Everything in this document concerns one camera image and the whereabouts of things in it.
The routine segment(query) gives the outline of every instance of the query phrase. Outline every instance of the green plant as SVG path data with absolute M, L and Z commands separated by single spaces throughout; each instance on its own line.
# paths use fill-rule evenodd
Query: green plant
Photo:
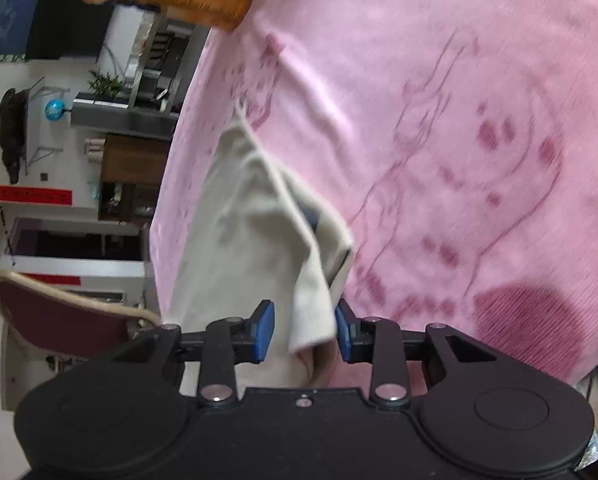
M 97 70 L 89 70 L 92 75 L 92 81 L 88 81 L 90 89 L 96 97 L 105 97 L 114 99 L 119 92 L 124 88 L 121 80 L 118 77 L 113 77 L 109 73 L 103 75 Z

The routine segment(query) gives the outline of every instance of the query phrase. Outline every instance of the beige towel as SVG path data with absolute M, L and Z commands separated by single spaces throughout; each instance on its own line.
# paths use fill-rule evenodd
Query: beige towel
M 336 352 L 333 307 L 353 259 L 338 213 L 260 147 L 237 110 L 205 177 L 165 321 L 196 332 L 272 300 L 268 356 L 237 366 L 239 390 L 323 384 Z M 186 365 L 182 393 L 195 394 L 198 373 Z

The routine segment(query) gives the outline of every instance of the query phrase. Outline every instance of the pink towel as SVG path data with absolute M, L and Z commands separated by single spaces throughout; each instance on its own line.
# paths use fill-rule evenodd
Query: pink towel
M 359 316 L 447 322 L 563 380 L 598 363 L 598 0 L 254 0 L 177 126 L 163 308 L 234 100 L 351 225 Z

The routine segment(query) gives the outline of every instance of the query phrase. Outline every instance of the red sign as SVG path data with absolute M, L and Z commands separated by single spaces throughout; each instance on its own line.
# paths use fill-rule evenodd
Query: red sign
M 82 279 L 79 276 L 60 276 L 58 274 L 31 274 L 29 272 L 22 272 L 24 276 L 28 276 L 38 282 L 48 283 L 49 285 L 77 285 L 82 284 Z
M 0 202 L 73 205 L 73 192 L 49 187 L 0 186 Z

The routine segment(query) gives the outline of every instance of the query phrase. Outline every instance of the blue ball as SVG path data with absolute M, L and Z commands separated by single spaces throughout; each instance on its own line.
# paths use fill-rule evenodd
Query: blue ball
M 46 119 L 49 121 L 58 121 L 64 116 L 65 111 L 66 103 L 61 101 L 61 99 L 52 99 L 52 101 L 48 101 L 48 104 L 46 104 L 44 113 L 46 114 Z

